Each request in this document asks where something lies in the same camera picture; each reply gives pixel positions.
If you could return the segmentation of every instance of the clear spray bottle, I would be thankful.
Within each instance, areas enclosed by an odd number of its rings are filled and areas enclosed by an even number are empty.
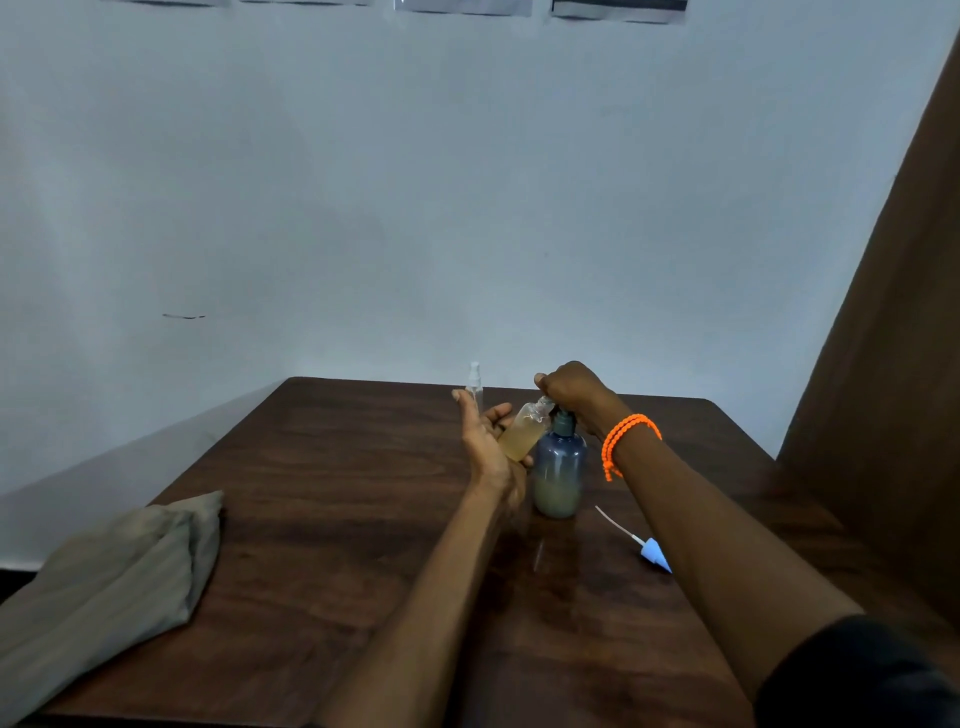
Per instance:
[[[473,395],[477,403],[477,411],[483,414],[483,385],[480,383],[480,362],[470,362],[470,376],[467,380],[467,391]]]

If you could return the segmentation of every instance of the wrist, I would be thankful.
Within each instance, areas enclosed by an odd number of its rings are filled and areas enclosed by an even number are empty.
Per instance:
[[[461,506],[477,511],[497,511],[503,504],[507,483],[493,475],[480,475],[470,481]]]
[[[596,427],[597,437],[603,440],[614,427],[632,414],[634,410],[613,390],[608,389],[597,397],[590,419]]]

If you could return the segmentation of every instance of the orange bracelet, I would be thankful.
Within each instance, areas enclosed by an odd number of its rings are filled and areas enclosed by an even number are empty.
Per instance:
[[[646,415],[631,415],[617,423],[616,427],[607,435],[607,439],[603,441],[603,449],[600,450],[600,456],[603,458],[603,472],[604,475],[607,476],[608,482],[613,481],[613,476],[610,475],[610,473],[616,473],[620,477],[623,477],[623,473],[613,464],[613,448],[616,447],[616,444],[620,441],[620,438],[626,434],[627,430],[634,425],[647,425],[657,433],[657,437],[661,440],[663,439],[663,435],[660,434],[660,430],[654,425],[653,420]]]

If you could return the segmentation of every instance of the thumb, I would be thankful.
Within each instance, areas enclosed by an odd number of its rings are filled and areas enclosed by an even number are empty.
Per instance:
[[[465,389],[455,389],[453,390],[453,399],[460,405],[460,419],[464,432],[480,425],[480,412],[477,410],[477,402],[470,392]]]

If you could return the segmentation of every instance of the blue plastic bottle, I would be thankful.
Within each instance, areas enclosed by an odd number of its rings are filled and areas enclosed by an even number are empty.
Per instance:
[[[553,430],[537,442],[534,505],[552,519],[568,519],[575,514],[584,492],[587,441],[576,429],[576,417],[561,409],[554,415]]]

